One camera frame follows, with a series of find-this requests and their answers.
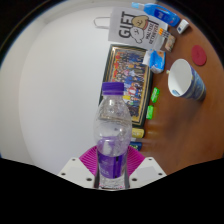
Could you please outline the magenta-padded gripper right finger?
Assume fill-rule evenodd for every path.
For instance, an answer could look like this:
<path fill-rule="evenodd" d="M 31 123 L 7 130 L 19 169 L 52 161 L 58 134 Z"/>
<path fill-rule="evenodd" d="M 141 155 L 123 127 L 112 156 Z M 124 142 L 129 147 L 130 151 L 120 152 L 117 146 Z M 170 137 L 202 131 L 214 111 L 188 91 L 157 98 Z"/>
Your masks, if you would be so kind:
<path fill-rule="evenodd" d="M 128 148 L 127 175 L 129 188 L 140 188 L 166 176 L 153 157 L 144 157 L 133 147 Z"/>

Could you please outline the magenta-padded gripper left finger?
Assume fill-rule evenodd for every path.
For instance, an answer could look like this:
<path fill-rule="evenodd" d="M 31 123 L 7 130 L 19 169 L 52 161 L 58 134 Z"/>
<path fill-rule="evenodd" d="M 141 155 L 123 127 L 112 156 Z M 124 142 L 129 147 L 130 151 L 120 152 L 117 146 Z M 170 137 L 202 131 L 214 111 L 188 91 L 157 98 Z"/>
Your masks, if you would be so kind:
<path fill-rule="evenodd" d="M 72 157 L 58 176 L 84 188 L 97 186 L 97 148 L 88 149 L 79 158 Z"/>

